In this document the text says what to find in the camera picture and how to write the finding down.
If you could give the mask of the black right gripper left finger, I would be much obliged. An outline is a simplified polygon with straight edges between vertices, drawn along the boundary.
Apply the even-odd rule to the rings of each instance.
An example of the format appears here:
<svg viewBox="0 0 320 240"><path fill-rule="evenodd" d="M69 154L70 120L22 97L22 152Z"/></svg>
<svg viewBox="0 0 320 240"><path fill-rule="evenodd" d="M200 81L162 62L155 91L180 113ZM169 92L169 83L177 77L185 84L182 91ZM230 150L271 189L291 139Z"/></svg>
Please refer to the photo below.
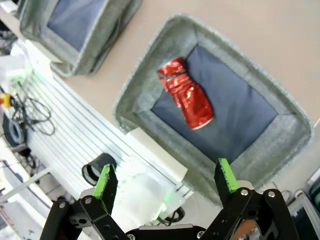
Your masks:
<svg viewBox="0 0 320 240"><path fill-rule="evenodd" d="M111 217L117 186L115 168L105 165L92 194L74 203L67 200L53 203L40 239L76 240L84 228L92 227L102 240L126 240L126 233Z"/></svg>

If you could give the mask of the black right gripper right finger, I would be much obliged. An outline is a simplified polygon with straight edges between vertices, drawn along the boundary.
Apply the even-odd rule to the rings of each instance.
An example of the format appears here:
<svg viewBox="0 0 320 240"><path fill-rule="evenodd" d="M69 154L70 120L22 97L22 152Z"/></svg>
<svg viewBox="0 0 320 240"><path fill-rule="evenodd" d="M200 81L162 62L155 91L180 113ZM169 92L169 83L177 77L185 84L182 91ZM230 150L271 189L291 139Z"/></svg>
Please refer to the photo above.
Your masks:
<svg viewBox="0 0 320 240"><path fill-rule="evenodd" d="M239 186L225 158L218 159L214 181L222 210L203 233L204 240L230 240L245 220L253 221L262 240L297 240L294 221L282 193L267 189L262 194Z"/></svg>

